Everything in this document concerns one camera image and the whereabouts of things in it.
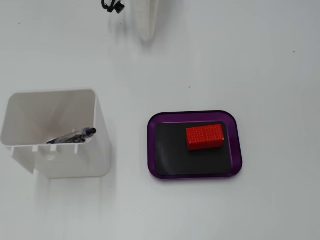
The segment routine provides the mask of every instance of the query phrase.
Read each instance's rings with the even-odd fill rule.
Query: pen
[[[48,141],[46,144],[71,144],[71,143],[84,143],[86,139],[91,138],[97,130],[93,127],[87,127],[79,131],[60,136],[56,139]]]

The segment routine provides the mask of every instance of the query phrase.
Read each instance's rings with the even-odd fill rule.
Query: white table surface
[[[2,148],[0,239],[320,239],[320,1],[161,0],[148,44],[125,3],[1,1],[0,125],[14,92],[94,88],[113,163],[49,180]],[[155,179],[149,119],[201,110],[236,118],[241,172]]]

